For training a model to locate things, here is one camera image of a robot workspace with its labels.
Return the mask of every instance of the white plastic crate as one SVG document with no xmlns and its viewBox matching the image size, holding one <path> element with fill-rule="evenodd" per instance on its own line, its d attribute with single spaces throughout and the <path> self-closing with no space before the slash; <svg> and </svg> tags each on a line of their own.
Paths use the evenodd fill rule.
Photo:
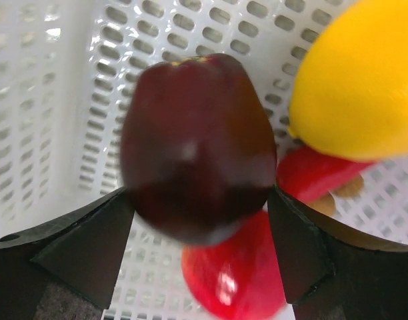
<svg viewBox="0 0 408 320">
<path fill-rule="evenodd" d="M 279 156 L 294 74 L 354 0 L 0 0 L 0 237 L 114 190 L 135 80 L 149 65 L 224 52 L 267 109 Z M 364 174 L 336 218 L 408 243 L 408 158 Z M 182 280 L 180 250 L 135 223 L 107 316 L 212 319 Z M 294 319 L 288 308 L 277 319 Z"/>
</svg>

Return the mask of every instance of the red chili pepper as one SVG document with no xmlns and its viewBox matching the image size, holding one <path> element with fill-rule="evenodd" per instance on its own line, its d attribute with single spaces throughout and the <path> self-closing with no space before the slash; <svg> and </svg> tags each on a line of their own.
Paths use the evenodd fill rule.
<svg viewBox="0 0 408 320">
<path fill-rule="evenodd" d="M 373 164 L 323 155 L 305 146 L 280 162 L 277 182 L 284 192 L 303 203 L 310 203 L 344 185 Z"/>
</svg>

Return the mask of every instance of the lemon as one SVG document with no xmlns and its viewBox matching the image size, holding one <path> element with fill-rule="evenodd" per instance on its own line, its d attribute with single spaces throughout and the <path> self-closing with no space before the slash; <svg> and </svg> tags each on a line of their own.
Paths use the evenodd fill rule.
<svg viewBox="0 0 408 320">
<path fill-rule="evenodd" d="M 354 161 L 408 154 L 408 0 L 362 0 L 307 54 L 290 132 Z"/>
</svg>

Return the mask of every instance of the brown nut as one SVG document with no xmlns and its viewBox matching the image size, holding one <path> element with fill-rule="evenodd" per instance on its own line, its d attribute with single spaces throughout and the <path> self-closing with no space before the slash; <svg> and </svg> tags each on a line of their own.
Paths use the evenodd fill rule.
<svg viewBox="0 0 408 320">
<path fill-rule="evenodd" d="M 352 198 L 359 195 L 364 189 L 364 179 L 361 175 L 354 177 L 348 183 L 334 190 L 334 195 L 342 198 Z"/>
<path fill-rule="evenodd" d="M 329 217 L 332 217 L 336 213 L 335 199 L 330 193 L 306 205 Z"/>
</svg>

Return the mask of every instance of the robotic claw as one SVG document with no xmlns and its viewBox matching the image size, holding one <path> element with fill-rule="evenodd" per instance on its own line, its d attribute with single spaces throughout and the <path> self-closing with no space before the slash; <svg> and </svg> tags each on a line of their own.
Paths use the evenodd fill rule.
<svg viewBox="0 0 408 320">
<path fill-rule="evenodd" d="M 408 320 L 408 246 L 338 223 L 274 187 L 269 216 L 296 320 Z M 101 319 L 133 211 L 118 189 L 0 239 L 0 319 Z"/>
</svg>

